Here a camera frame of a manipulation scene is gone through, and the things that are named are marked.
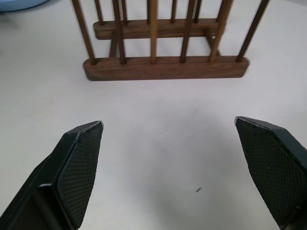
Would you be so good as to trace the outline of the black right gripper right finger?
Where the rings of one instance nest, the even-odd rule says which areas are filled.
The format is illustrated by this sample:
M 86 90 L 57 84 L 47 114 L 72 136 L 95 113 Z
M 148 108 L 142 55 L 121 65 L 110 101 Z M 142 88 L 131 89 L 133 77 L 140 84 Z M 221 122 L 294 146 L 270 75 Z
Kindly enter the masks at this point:
M 307 150 L 285 128 L 243 116 L 235 126 L 251 178 L 281 230 L 307 228 Z

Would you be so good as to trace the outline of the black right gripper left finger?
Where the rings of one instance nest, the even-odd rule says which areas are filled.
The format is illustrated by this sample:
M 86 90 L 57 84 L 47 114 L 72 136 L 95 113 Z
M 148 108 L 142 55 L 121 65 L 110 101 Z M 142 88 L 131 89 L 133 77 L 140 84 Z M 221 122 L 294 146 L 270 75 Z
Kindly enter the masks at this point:
M 93 190 L 104 125 L 63 134 L 0 217 L 2 230 L 77 230 Z

